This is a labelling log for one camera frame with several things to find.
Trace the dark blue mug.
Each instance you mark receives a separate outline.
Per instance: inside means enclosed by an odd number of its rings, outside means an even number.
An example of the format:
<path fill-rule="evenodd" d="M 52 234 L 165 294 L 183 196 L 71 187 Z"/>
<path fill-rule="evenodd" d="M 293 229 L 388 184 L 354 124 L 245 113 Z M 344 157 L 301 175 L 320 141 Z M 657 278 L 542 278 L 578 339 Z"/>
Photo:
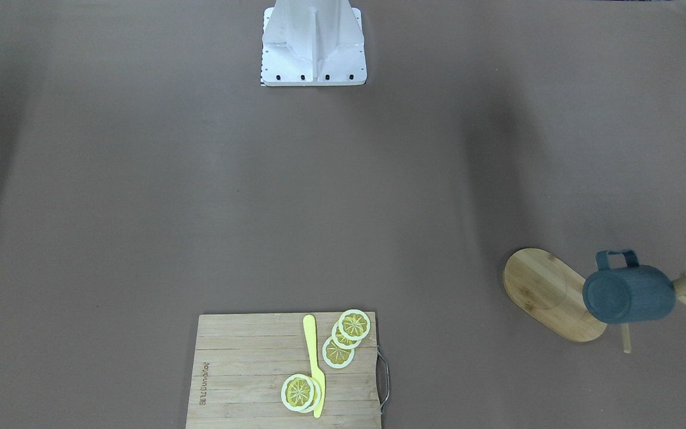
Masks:
<path fill-rule="evenodd" d="M 595 255 L 598 270 L 585 280 L 586 309 L 605 324 L 631 324 L 667 317 L 675 308 L 672 281 L 656 267 L 642 265 L 636 252 L 604 250 Z"/>

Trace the wooden cup storage rack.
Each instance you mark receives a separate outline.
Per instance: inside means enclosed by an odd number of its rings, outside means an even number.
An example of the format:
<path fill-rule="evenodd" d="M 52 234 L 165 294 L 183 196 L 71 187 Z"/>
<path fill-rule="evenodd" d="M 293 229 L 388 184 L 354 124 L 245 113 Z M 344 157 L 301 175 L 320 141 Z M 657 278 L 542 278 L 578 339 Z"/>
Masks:
<path fill-rule="evenodd" d="M 523 248 L 512 253 L 503 269 L 507 296 L 533 319 L 578 344 L 595 340 L 604 334 L 607 326 L 617 325 L 621 331 L 623 352 L 630 354 L 631 324 L 605 324 L 586 309 L 582 290 L 587 278 L 540 248 Z M 682 274 L 671 281 L 676 304 L 686 306 L 686 257 Z"/>

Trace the overlapping lemon slices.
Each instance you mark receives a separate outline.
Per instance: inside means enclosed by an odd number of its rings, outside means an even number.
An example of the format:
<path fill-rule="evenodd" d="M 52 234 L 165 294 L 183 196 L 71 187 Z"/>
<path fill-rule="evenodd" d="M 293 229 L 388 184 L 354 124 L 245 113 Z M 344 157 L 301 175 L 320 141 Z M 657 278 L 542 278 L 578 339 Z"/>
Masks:
<path fill-rule="evenodd" d="M 329 368 L 343 369 L 353 360 L 355 352 L 370 334 L 372 321 L 367 312 L 348 309 L 342 312 L 322 345 L 322 359 Z"/>

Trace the yellow plastic knife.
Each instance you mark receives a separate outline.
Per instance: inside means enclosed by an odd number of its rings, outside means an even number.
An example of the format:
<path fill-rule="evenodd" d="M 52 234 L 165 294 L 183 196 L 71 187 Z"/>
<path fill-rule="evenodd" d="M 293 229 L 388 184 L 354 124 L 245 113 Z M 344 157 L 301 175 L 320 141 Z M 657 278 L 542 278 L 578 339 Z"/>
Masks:
<path fill-rule="evenodd" d="M 313 409 L 313 417 L 321 418 L 322 410 L 326 400 L 326 375 L 319 366 L 319 347 L 316 318 L 314 315 L 307 314 L 303 317 L 303 334 L 307 343 L 308 361 L 310 361 L 310 371 L 313 380 L 320 386 L 319 402 Z"/>

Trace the wooden cutting board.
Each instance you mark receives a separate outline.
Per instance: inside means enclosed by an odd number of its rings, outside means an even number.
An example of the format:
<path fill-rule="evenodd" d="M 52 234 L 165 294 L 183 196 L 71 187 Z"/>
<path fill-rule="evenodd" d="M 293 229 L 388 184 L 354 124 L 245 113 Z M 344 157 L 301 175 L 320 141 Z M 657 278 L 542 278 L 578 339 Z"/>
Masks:
<path fill-rule="evenodd" d="M 187 428 L 381 428 L 391 377 L 379 347 L 376 315 L 354 360 L 332 369 L 322 345 L 343 310 L 201 315 L 194 344 Z M 291 412 L 280 401 L 286 378 L 312 377 L 303 317 L 316 318 L 319 366 L 326 375 L 321 418 Z"/>

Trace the single lemon slice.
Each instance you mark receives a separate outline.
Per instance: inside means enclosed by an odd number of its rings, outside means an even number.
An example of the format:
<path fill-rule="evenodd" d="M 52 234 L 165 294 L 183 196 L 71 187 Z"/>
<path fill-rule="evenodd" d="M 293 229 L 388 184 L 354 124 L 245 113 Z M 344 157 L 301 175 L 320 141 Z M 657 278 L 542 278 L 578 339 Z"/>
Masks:
<path fill-rule="evenodd" d="M 317 380 L 302 373 L 286 378 L 280 389 L 280 401 L 291 412 L 313 412 L 322 401 L 322 388 Z"/>

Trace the white pedestal column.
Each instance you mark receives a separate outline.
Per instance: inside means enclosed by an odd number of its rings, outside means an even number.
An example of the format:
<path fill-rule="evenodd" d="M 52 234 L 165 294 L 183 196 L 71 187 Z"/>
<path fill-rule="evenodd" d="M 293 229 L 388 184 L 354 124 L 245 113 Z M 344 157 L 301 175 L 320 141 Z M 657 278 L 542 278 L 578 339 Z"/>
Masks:
<path fill-rule="evenodd" d="M 367 82 L 363 16 L 350 2 L 277 1 L 263 11 L 262 24 L 262 85 Z"/>

